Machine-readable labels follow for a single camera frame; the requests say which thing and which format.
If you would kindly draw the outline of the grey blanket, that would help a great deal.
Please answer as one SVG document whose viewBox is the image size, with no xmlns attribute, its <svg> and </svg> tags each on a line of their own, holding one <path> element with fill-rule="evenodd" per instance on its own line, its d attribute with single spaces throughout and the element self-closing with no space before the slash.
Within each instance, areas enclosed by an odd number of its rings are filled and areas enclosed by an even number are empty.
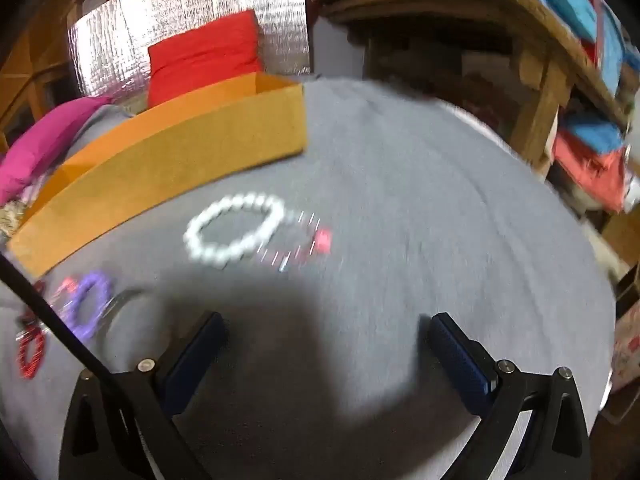
<svg viewBox="0 0 640 480">
<path fill-rule="evenodd" d="M 477 119 L 370 81 L 304 90 L 298 155 L 206 183 L 39 278 L 1 252 L 1 474 L 61 479 L 83 370 L 227 342 L 174 423 L 207 479 L 446 479 L 480 423 L 427 343 L 573 372 L 588 436 L 614 298 L 577 221 Z"/>
</svg>

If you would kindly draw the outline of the orange cardboard box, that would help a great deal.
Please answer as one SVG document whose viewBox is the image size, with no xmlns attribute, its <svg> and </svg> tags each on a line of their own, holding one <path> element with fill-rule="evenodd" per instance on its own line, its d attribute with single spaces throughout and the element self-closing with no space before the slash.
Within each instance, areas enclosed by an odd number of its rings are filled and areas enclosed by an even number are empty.
<svg viewBox="0 0 640 480">
<path fill-rule="evenodd" d="M 59 166 L 9 252 L 39 278 L 142 212 L 306 146 L 298 82 L 254 73 L 191 91 L 126 120 Z"/>
</svg>

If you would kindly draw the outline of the pink pillow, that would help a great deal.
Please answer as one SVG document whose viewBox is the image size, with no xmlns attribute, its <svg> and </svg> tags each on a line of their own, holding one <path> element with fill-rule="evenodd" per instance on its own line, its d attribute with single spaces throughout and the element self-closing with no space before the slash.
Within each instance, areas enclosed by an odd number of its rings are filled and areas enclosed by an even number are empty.
<svg viewBox="0 0 640 480">
<path fill-rule="evenodd" d="M 107 96 L 68 101 L 45 114 L 20 136 L 1 161 L 1 205 L 14 200 L 46 171 L 72 145 L 85 122 L 111 102 Z"/>
</svg>

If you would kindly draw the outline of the red pillow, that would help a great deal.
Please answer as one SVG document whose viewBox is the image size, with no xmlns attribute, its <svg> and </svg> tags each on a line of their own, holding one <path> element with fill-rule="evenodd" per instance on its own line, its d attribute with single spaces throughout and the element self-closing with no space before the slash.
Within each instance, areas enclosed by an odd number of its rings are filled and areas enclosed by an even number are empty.
<svg viewBox="0 0 640 480">
<path fill-rule="evenodd" d="M 253 10 L 216 18 L 148 47 L 148 105 L 262 70 L 260 30 Z"/>
</svg>

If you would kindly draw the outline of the silver foil insulation sheet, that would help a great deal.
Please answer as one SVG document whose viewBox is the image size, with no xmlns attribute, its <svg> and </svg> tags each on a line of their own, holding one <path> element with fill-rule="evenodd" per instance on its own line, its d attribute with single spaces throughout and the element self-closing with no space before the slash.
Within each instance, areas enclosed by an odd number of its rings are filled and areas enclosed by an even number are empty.
<svg viewBox="0 0 640 480">
<path fill-rule="evenodd" d="M 149 46 L 216 18 L 252 10 L 270 74 L 311 69 L 306 0 L 108 0 L 68 30 L 78 89 L 126 100 L 149 87 Z"/>
</svg>

